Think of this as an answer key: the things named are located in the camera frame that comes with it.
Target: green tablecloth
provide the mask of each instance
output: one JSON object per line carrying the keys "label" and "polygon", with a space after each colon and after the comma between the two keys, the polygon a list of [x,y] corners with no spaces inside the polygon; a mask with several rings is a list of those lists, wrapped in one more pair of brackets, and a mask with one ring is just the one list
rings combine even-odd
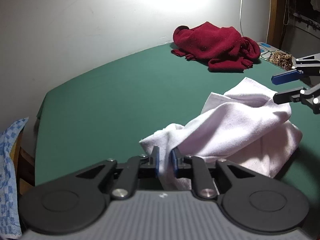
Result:
{"label": "green tablecloth", "polygon": [[[278,91],[304,85],[273,85],[271,76],[282,70],[265,61],[244,73],[209,73],[170,50],[167,44],[121,58],[48,92],[39,113],[36,184],[110,157],[125,162],[142,153],[140,139],[173,122],[185,125],[199,115],[210,92],[224,93],[245,76]],[[306,230],[314,234],[320,217],[320,116],[300,103],[291,107],[290,120],[303,139],[282,180],[309,198]]]}

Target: blue and white towel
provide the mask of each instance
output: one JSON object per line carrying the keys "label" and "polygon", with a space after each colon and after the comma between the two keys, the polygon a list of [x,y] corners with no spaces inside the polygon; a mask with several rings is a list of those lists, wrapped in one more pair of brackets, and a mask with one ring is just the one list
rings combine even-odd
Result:
{"label": "blue and white towel", "polygon": [[28,117],[17,120],[0,134],[0,233],[13,239],[21,236],[21,228],[18,216],[17,182],[10,151],[27,121]]}

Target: white towel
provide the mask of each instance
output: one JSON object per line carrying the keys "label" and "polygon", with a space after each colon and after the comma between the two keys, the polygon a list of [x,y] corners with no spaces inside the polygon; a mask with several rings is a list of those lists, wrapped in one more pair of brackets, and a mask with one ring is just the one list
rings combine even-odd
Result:
{"label": "white towel", "polygon": [[226,158],[246,168],[274,177],[297,149],[301,131],[288,119],[289,103],[273,102],[276,92],[244,78],[224,93],[211,93],[201,114],[185,126],[170,124],[141,140],[146,153],[160,148],[159,179],[164,189],[190,189],[189,179],[175,179],[170,151],[195,155],[206,162]]}

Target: crumpled white fabric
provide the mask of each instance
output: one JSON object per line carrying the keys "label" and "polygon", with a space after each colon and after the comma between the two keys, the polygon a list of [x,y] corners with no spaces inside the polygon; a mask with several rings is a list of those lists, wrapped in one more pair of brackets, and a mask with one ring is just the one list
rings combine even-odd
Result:
{"label": "crumpled white fabric", "polygon": [[297,149],[301,131],[288,119],[289,103],[273,102],[275,91],[244,78],[224,95],[211,93],[201,114],[185,126],[172,123],[141,140],[146,153],[160,148],[159,179],[165,190],[190,189],[189,179],[176,179],[169,163],[172,149],[206,162],[226,158],[274,177]]}

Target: crumpled red fabric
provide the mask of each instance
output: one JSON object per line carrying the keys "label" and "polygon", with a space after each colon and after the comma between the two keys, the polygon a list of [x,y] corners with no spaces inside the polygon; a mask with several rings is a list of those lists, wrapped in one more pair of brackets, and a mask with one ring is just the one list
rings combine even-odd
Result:
{"label": "crumpled red fabric", "polygon": [[243,72],[260,57],[258,44],[234,27],[219,28],[209,22],[189,29],[179,26],[173,33],[173,42],[179,49],[171,52],[187,60],[207,62],[212,72]]}

